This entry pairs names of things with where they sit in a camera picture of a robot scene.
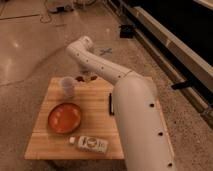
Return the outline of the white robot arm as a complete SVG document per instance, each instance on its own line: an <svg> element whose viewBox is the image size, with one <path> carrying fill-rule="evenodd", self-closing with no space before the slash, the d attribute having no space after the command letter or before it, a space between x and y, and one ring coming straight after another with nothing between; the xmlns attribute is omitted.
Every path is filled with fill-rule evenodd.
<svg viewBox="0 0 213 171"><path fill-rule="evenodd" d="M82 36L67 46L80 65L113 85L112 105L128 171L177 171L153 81L91 52Z"/></svg>

